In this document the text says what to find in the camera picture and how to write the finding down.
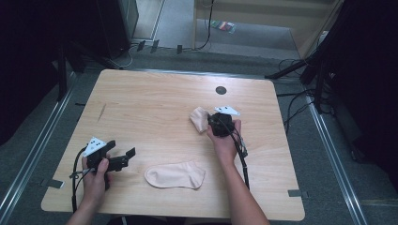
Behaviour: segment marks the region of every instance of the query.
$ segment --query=white controller part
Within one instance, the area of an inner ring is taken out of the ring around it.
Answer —
[[[87,145],[83,152],[83,157],[88,157],[91,154],[97,152],[99,149],[101,149],[103,146],[106,145],[106,142],[101,141],[100,139],[93,137],[90,140],[90,143]]]
[[[214,107],[214,111],[222,114],[240,115],[240,112],[234,110],[231,106]]]

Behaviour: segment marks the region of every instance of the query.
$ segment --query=person's left hand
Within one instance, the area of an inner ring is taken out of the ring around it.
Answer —
[[[87,158],[82,159],[83,170],[87,169]],[[103,204],[105,195],[104,174],[108,169],[109,161],[104,158],[98,166],[96,172],[89,172],[84,178],[84,196],[79,208],[84,208],[92,213],[96,213]]]

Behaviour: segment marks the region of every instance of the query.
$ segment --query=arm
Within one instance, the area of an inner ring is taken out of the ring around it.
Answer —
[[[83,169],[87,169],[87,158],[83,157]],[[89,172],[84,178],[84,196],[77,211],[72,215],[67,224],[91,224],[91,220],[103,204],[105,195],[104,174],[108,169],[109,161],[103,159],[99,164],[97,173]]]
[[[240,120],[234,121],[234,123],[235,128],[240,132]],[[232,138],[230,136],[224,138],[215,137],[211,127],[207,129],[207,136],[213,141],[214,150],[224,173],[232,224],[269,224],[266,215],[237,171],[234,163],[237,149]]]

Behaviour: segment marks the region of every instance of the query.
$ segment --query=beige sock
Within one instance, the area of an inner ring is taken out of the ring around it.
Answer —
[[[157,188],[192,188],[202,186],[205,171],[193,161],[163,164],[149,167],[145,172],[146,181]]]
[[[204,110],[202,107],[198,107],[193,112],[191,112],[190,119],[195,124],[195,127],[199,131],[199,133],[207,130],[208,115],[208,111]]]

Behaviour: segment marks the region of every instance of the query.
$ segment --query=forearm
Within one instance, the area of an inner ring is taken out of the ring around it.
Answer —
[[[92,207],[85,207],[85,205],[81,204],[76,212],[69,219],[67,225],[72,224],[82,224],[82,225],[90,225],[94,215],[96,214],[96,210]]]
[[[234,164],[223,164],[222,170],[227,185],[232,224],[269,224],[266,215],[243,182],[237,167]]]

